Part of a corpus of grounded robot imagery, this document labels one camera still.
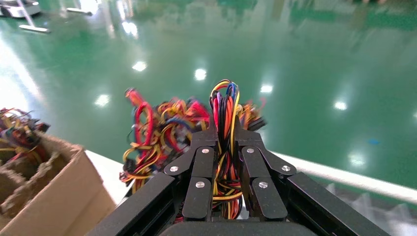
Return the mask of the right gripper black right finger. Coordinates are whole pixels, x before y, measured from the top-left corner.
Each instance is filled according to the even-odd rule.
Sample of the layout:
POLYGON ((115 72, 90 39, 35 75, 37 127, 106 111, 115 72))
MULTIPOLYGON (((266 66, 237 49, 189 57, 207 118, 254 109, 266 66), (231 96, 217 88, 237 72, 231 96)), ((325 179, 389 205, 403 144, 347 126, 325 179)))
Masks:
POLYGON ((249 217, 260 221, 286 221, 287 178, 294 175, 294 165, 266 149, 261 135, 234 123, 234 145, 243 199, 249 217))

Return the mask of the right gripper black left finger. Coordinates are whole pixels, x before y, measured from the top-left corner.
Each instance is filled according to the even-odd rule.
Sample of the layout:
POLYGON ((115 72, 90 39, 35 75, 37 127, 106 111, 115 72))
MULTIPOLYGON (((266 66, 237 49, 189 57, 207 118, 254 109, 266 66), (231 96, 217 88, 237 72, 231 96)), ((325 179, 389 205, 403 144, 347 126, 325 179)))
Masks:
POLYGON ((164 168, 177 180, 184 220, 211 220, 214 166, 218 136, 213 117, 209 127, 192 134, 191 146, 164 168))

